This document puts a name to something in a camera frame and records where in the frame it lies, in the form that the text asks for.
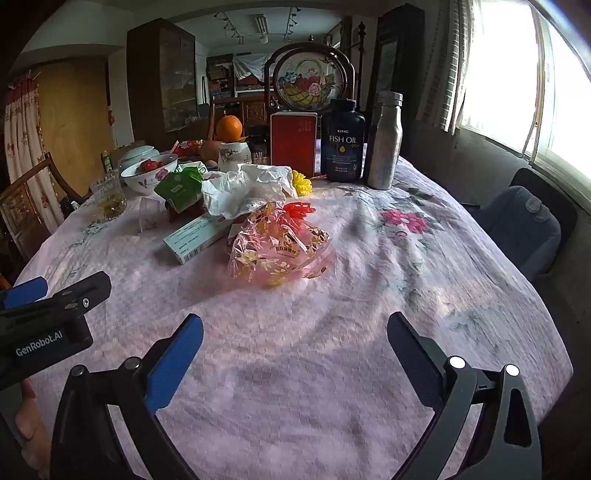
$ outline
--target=orange fruit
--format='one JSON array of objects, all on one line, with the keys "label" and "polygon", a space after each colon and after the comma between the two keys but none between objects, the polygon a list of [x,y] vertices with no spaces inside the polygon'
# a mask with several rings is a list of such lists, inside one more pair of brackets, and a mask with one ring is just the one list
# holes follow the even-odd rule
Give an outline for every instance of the orange fruit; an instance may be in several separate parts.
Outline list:
[{"label": "orange fruit", "polygon": [[217,122],[216,133],[222,142],[237,142],[242,138],[242,122],[234,115],[223,116]]}]

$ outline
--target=window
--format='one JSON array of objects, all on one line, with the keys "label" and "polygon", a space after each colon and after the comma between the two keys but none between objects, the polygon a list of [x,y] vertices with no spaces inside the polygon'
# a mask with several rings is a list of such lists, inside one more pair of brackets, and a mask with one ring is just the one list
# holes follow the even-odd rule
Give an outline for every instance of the window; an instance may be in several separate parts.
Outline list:
[{"label": "window", "polygon": [[473,25],[462,125],[521,152],[538,81],[531,9],[527,2],[481,0]]},{"label": "window", "polygon": [[461,125],[528,158],[591,212],[591,80],[579,57],[525,1],[476,1],[473,26]]}]

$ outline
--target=wooden door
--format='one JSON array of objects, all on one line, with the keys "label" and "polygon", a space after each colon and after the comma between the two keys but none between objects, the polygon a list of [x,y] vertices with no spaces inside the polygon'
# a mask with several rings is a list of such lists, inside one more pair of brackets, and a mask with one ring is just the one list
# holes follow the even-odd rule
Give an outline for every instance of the wooden door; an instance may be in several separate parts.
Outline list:
[{"label": "wooden door", "polygon": [[39,117],[45,151],[80,195],[105,172],[113,149],[107,110],[106,59],[73,59],[41,67]]}]

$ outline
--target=strawberry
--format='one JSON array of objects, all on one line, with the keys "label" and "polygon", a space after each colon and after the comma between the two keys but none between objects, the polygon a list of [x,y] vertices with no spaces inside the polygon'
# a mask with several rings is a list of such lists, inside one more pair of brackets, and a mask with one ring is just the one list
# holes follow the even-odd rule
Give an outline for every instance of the strawberry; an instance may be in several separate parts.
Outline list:
[{"label": "strawberry", "polygon": [[153,171],[156,170],[156,168],[160,168],[161,165],[158,165],[161,162],[156,162],[154,160],[146,160],[143,161],[139,167],[144,171],[144,172],[149,172],[149,171]]}]

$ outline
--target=curtain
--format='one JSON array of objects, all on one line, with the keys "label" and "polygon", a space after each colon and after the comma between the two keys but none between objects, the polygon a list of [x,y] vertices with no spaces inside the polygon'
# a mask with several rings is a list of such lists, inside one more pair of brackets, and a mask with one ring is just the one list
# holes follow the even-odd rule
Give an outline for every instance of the curtain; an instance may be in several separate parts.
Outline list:
[{"label": "curtain", "polygon": [[[234,75],[238,80],[245,79],[253,74],[259,82],[265,81],[265,63],[271,57],[269,54],[250,54],[234,57]],[[274,65],[271,66],[270,75],[273,75]]]},{"label": "curtain", "polygon": [[[9,85],[4,116],[4,149],[10,181],[14,182],[44,159],[39,126],[36,75],[20,77]],[[64,221],[47,169],[28,182],[39,215],[50,233]]]},{"label": "curtain", "polygon": [[473,0],[441,0],[417,120],[454,133],[466,93]]}]

